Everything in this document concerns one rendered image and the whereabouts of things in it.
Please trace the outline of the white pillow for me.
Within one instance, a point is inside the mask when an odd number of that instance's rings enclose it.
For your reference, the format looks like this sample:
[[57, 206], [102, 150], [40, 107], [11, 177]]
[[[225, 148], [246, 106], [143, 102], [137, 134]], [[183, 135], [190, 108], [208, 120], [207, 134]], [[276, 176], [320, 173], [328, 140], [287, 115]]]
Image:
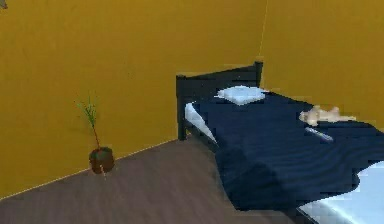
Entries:
[[266, 97], [267, 90], [258, 87], [233, 86], [217, 92], [216, 97], [226, 99], [238, 106], [252, 103]]

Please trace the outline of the beige teddy bear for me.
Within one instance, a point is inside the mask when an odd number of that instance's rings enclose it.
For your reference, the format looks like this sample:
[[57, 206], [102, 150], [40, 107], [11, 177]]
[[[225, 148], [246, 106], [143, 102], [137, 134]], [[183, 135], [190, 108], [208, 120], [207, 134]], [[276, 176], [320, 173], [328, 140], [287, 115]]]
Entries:
[[327, 111], [323, 110], [319, 105], [315, 105], [309, 111], [302, 111], [299, 115], [299, 120], [315, 127], [319, 122], [355, 121], [356, 118], [354, 116], [341, 115], [338, 107], [333, 107]]

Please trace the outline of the dark blue blanket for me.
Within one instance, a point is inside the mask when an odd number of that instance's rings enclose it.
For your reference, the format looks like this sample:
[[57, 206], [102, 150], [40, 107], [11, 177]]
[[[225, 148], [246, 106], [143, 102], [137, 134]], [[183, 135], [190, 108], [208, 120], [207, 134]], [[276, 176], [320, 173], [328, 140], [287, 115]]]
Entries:
[[358, 173], [384, 161], [384, 133], [359, 122], [320, 122], [309, 135], [299, 113], [312, 105], [270, 92], [238, 106], [225, 99], [197, 101], [194, 109], [216, 140], [215, 159], [222, 186], [242, 211], [294, 209], [348, 193]]

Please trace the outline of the green plant in brown pot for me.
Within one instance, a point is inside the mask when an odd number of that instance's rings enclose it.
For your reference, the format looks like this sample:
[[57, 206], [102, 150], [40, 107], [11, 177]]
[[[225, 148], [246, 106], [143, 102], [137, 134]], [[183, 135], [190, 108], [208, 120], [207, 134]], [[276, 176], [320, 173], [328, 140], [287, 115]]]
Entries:
[[115, 167], [115, 158], [111, 148], [100, 144], [100, 139], [96, 130], [96, 105], [92, 102], [91, 97], [88, 97], [87, 102], [80, 101], [77, 102], [76, 105], [84, 113], [89, 122], [96, 142], [96, 148], [88, 155], [90, 170], [94, 174], [100, 174], [106, 177]]

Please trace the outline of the grey remote control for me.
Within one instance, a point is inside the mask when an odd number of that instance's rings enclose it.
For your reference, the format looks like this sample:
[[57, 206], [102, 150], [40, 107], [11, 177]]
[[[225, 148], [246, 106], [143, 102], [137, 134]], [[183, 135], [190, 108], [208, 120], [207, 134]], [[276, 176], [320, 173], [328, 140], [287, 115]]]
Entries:
[[322, 133], [322, 132], [320, 132], [320, 131], [318, 131], [318, 130], [316, 130], [314, 128], [306, 127], [305, 131], [309, 135], [311, 135], [313, 137], [316, 137], [319, 140], [322, 140], [322, 141], [325, 141], [325, 142], [333, 142], [334, 141], [334, 139], [331, 136], [329, 136], [327, 134], [324, 134], [324, 133]]

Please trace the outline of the black framed bed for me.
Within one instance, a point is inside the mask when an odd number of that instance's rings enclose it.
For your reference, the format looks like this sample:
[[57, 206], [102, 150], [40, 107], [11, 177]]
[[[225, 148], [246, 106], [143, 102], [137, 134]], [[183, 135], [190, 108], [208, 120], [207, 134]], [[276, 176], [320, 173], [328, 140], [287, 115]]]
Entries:
[[[216, 140], [193, 104], [217, 98], [217, 92], [233, 86], [258, 87], [262, 63], [251, 66], [176, 78], [178, 138], [188, 134], [200, 139], [214, 152]], [[384, 224], [384, 161], [358, 173], [357, 188], [344, 194], [320, 199], [294, 209], [280, 211], [297, 224]]]

